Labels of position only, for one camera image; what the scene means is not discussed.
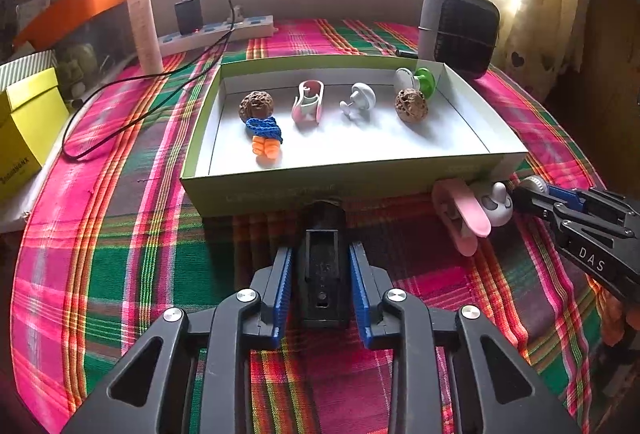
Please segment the right hand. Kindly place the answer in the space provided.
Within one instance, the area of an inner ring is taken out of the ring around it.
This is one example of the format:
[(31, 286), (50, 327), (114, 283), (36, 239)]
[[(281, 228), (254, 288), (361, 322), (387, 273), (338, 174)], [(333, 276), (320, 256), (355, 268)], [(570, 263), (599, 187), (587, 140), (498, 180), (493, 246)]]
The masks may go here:
[(606, 290), (600, 291), (598, 303), (604, 344), (614, 346), (622, 341), (626, 326), (638, 329), (638, 310), (626, 307)]

